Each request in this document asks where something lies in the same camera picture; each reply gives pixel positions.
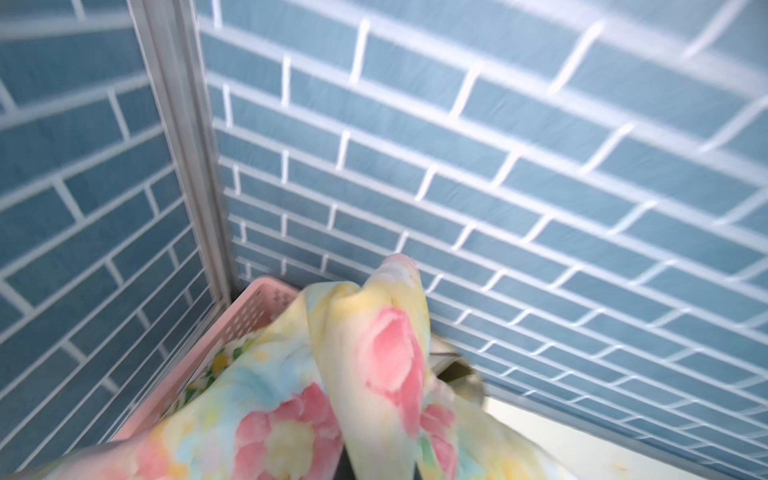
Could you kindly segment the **pastel floral skirt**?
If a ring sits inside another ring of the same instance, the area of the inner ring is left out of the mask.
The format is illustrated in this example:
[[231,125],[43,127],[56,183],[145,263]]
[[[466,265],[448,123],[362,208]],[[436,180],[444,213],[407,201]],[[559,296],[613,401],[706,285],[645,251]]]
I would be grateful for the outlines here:
[[548,452],[429,366],[419,270],[315,283],[239,342],[197,396],[125,440],[23,479],[566,479]]

